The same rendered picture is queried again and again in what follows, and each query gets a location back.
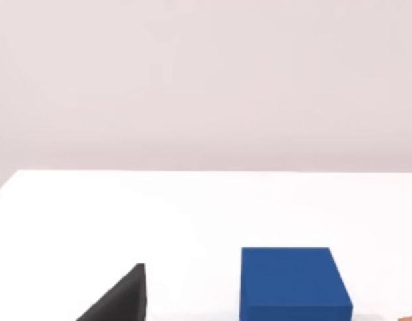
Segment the black object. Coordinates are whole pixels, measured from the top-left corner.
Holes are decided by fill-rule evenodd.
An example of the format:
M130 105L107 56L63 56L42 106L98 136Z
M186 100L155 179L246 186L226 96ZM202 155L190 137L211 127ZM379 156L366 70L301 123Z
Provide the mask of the black object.
M144 321L145 316L145 265L138 264L77 321Z

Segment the brown object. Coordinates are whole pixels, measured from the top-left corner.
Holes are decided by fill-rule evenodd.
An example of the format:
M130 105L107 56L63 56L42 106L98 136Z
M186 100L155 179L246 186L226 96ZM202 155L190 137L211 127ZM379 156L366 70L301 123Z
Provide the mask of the brown object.
M404 318L398 319L398 321L412 321L412 316L406 316Z

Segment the white tabletop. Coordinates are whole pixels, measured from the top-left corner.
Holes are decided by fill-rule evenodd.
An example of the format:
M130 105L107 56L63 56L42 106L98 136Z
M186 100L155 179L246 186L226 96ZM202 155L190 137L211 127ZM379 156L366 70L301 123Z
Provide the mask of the white tabletop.
M237 320L242 246L327 246L362 321L412 314L412 174L19 171L0 321L74 321L136 263L148 320Z

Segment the blue box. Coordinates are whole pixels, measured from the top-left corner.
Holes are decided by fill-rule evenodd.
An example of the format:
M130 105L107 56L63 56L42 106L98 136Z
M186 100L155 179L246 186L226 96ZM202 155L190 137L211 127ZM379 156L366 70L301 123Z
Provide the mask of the blue box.
M353 305L328 248L243 248L241 321L350 321Z

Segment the plain background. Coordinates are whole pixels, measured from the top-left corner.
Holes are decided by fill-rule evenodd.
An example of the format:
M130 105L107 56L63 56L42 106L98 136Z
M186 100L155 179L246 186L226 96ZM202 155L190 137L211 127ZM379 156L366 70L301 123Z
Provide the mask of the plain background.
M330 247L354 321L412 315L412 174L19 171L0 321L69 321L146 263L150 321L237 321L242 246Z
M412 171L412 0L0 0L15 169Z

